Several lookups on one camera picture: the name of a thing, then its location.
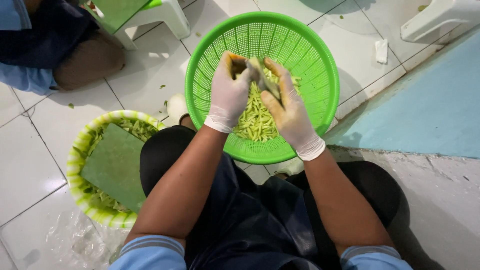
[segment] clear plastic bag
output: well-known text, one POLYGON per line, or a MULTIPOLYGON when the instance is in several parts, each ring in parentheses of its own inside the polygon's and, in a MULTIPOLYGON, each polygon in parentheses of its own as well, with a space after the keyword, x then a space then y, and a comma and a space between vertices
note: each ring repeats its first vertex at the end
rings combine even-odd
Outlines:
POLYGON ((59 215, 47 234, 47 244, 65 268, 106 270, 129 231, 101 225, 76 209, 59 215))

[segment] white plastic stool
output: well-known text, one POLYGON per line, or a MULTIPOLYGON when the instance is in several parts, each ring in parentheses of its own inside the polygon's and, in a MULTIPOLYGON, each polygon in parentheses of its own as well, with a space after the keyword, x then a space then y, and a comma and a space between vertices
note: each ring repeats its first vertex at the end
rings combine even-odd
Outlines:
POLYGON ((400 37, 416 42, 441 26, 452 30, 462 23, 480 23, 480 0, 432 0, 428 7, 402 25, 400 37))
POLYGON ((127 28, 163 21, 177 39, 190 36, 190 24, 177 0, 162 0, 162 5, 137 12, 114 35, 126 50, 138 49, 125 32, 127 28))

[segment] shirt sleeve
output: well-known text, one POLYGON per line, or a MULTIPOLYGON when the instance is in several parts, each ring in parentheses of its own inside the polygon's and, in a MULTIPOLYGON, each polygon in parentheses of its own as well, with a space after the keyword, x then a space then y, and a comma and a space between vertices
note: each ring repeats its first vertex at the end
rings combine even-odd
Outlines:
POLYGON ((31 29, 32 23, 28 17, 23 0, 0 1, 0 30, 31 29))
POLYGON ((412 270, 394 248, 385 245, 351 246, 342 254, 340 264, 342 270, 412 270))
POLYGON ((184 256, 185 250, 178 241, 147 235, 127 243, 108 270, 186 270, 184 256))
POLYGON ((57 85, 51 69, 27 68, 0 63, 0 82, 41 96, 57 92, 50 89, 50 86, 57 85))

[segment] white glove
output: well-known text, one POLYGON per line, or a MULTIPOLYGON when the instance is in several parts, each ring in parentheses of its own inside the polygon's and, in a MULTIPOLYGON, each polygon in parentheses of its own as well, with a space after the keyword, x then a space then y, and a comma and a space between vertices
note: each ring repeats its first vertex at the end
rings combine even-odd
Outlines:
POLYGON ((268 91, 262 91, 265 106, 275 120, 276 127, 283 138, 297 151, 304 161, 312 160, 325 150, 325 142, 313 129, 305 105, 293 87, 288 70, 265 57, 265 67, 280 78, 280 95, 283 107, 268 91))
POLYGON ((225 51, 212 79, 210 111, 204 124, 223 133, 231 133, 247 107, 250 70, 246 58, 225 51), (236 80, 235 74, 241 73, 236 80))

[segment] hand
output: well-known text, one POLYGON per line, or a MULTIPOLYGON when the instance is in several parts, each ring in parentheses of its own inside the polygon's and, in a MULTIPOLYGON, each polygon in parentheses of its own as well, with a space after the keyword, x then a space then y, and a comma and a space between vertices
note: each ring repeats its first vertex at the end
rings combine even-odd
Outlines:
POLYGON ((212 79, 212 98, 205 125, 223 133, 231 133, 247 107, 250 70, 243 56, 225 51, 212 79))
POLYGON ((325 150, 325 142, 317 135, 307 115, 305 105, 293 87, 288 70, 265 57, 265 67, 278 76, 282 105, 268 91, 261 97, 272 114, 276 127, 283 138, 297 151, 304 161, 313 160, 325 150))

